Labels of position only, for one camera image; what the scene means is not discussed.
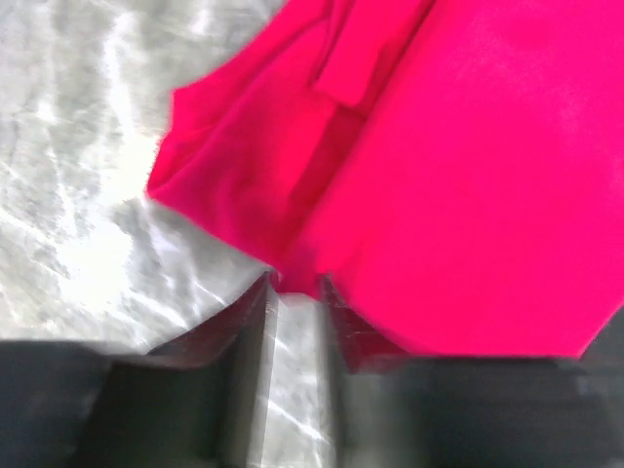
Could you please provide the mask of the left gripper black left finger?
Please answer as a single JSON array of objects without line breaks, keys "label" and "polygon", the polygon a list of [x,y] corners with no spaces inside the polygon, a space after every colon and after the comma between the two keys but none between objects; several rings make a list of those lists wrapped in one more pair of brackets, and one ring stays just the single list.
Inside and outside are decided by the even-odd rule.
[{"label": "left gripper black left finger", "polygon": [[5,467],[244,467],[261,387],[267,276],[146,354],[1,344]]}]

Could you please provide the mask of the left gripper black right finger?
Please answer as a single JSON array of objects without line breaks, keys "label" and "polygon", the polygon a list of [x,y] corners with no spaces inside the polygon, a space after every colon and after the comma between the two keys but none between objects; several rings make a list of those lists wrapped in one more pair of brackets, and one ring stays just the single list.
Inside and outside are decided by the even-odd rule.
[{"label": "left gripper black right finger", "polygon": [[321,283],[337,467],[619,467],[623,318],[579,360],[415,358]]}]

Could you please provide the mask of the pink-red t shirt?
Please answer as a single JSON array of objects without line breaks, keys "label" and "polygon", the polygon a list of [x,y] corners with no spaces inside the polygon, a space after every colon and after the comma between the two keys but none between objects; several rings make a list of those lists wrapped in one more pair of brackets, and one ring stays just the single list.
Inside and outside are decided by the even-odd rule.
[{"label": "pink-red t shirt", "polygon": [[289,1],[146,187],[416,354],[581,355],[623,303],[619,1]]}]

